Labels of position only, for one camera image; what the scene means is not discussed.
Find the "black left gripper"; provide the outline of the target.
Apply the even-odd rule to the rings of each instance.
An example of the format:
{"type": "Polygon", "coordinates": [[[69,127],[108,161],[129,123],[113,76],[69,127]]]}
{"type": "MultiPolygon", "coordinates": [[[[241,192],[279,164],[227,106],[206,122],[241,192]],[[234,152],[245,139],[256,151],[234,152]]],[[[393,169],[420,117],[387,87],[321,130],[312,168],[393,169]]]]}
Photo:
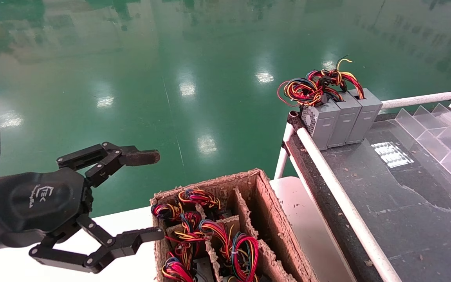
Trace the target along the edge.
{"type": "Polygon", "coordinates": [[[57,171],[0,177],[0,248],[41,242],[29,252],[40,264],[94,274],[115,259],[135,255],[143,243],[163,239],[163,230],[151,227],[112,236],[87,216],[93,202],[90,187],[99,187],[123,166],[152,165],[160,158],[157,150],[103,142],[59,157],[57,171]],[[76,171],[86,167],[90,168],[84,178],[76,171]],[[83,255],[53,248],[79,227],[100,243],[95,252],[83,255]]]}

